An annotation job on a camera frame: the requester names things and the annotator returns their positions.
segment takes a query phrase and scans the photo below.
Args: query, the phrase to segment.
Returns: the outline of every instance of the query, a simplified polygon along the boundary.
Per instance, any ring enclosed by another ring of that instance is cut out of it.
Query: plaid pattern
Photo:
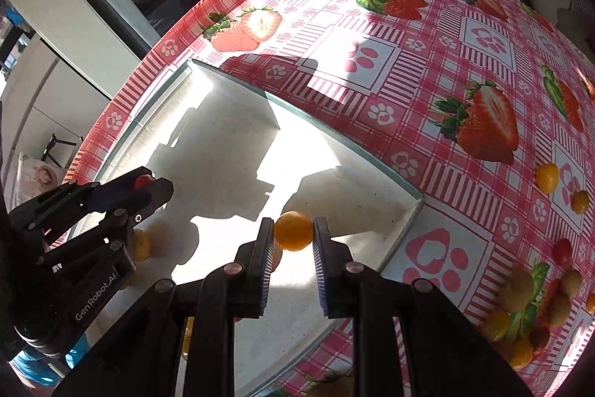
[[[520,372],[536,395],[551,395],[593,332],[584,311],[595,289],[593,206],[577,217],[568,201],[574,181],[594,193],[595,106],[577,71],[595,80],[595,68],[517,0],[495,1],[507,20],[464,0],[425,0],[421,20],[373,13],[355,0],[202,0],[108,105],[67,178],[84,183],[96,177],[127,124],[171,70],[188,58],[216,66],[307,111],[418,186],[427,195],[425,212],[387,271],[403,281],[428,277],[475,324],[494,308],[514,262],[548,261],[546,284],[557,278],[560,269],[551,262],[551,248],[559,238],[570,238],[584,287],[566,324],[554,331],[550,352]],[[238,15],[253,5],[271,6],[282,16],[272,38],[256,50],[221,53],[203,38],[209,13]],[[551,102],[543,88],[543,64],[579,100],[583,133]],[[432,112],[437,99],[463,98],[472,81],[486,80],[500,87],[515,111],[520,142],[512,165],[472,159],[432,123],[442,120]],[[533,183],[533,171],[552,160],[562,180],[553,195],[545,196]],[[434,260],[424,255],[425,241],[442,244],[444,255]],[[352,343],[352,326],[345,321],[269,388],[283,386],[303,395],[306,374],[320,378],[328,369],[352,364]]]

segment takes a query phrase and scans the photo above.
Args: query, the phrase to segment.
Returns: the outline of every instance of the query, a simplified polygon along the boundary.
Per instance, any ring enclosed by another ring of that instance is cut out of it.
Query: yellow cherry tomato
[[[531,363],[533,359],[533,347],[529,342],[529,338],[523,337],[515,341],[513,349],[513,355],[509,362],[512,368],[519,370]]]
[[[554,192],[559,180],[558,169],[555,163],[547,163],[535,170],[535,183],[544,194]]]
[[[481,327],[481,334],[490,343],[500,340],[511,325],[511,317],[504,310],[490,313]]]
[[[572,210],[577,214],[584,214],[589,208],[589,194],[586,190],[579,190],[572,196]]]
[[[585,310],[587,311],[587,313],[590,313],[591,315],[595,313],[595,293],[591,293],[587,298]]]

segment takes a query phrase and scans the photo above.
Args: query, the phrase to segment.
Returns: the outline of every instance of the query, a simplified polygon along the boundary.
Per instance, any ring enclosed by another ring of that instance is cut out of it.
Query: red cherry tomato
[[[132,184],[132,190],[140,190],[145,187],[147,184],[150,184],[155,180],[155,177],[151,177],[149,174],[139,175],[135,183]]]
[[[537,327],[529,333],[529,341],[533,347],[533,357],[543,353],[550,341],[550,329],[548,327]]]
[[[572,244],[570,241],[566,238],[560,239],[560,241],[554,244],[551,256],[558,266],[567,264],[572,257]]]

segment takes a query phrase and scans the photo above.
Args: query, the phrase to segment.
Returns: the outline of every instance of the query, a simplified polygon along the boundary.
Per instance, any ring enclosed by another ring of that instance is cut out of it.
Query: tablecloth
[[[558,278],[551,247],[569,238],[583,285],[520,371],[536,395],[559,387],[595,326],[584,309],[595,290],[593,205],[578,216],[569,202],[578,189],[594,194],[595,107],[583,83],[595,69],[548,21],[517,0],[202,0],[133,72],[67,178],[93,180],[189,57],[313,114],[418,186],[426,207],[387,270],[431,279],[475,324],[514,262],[546,263],[544,287]],[[551,161],[560,183],[546,196],[533,171]],[[269,389],[301,395],[309,375],[351,363],[346,321]]]

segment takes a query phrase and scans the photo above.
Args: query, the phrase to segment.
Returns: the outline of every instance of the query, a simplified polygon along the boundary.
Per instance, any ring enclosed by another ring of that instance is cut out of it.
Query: strawberry print
[[[256,42],[267,41],[281,24],[281,14],[271,7],[256,9],[249,7],[240,14],[240,28]]]
[[[418,9],[427,7],[424,0],[355,0],[361,7],[378,14],[400,19],[420,20]]]
[[[541,14],[539,14],[539,12],[537,12],[536,10],[530,8],[528,5],[526,5],[525,3],[520,2],[521,7],[534,19],[536,20],[539,24],[541,24],[545,29],[547,29],[549,32],[554,32],[554,28],[551,27],[550,22],[543,17]]]
[[[543,86],[557,110],[574,128],[582,132],[584,126],[581,116],[578,114],[581,107],[572,90],[566,83],[556,78],[553,69],[549,66],[542,65],[541,73],[543,74]]]
[[[503,21],[508,20],[508,14],[496,0],[465,0],[465,2],[470,6],[477,7],[489,16],[494,16]]]
[[[471,157],[490,162],[514,163],[519,145],[517,118],[504,93],[492,81],[473,82],[466,100],[454,97],[434,103],[444,119],[434,122],[445,138]]]
[[[226,14],[216,12],[210,13],[209,18],[213,24],[202,28],[202,35],[219,53],[254,51],[260,45],[244,32],[236,19],[230,19]]]

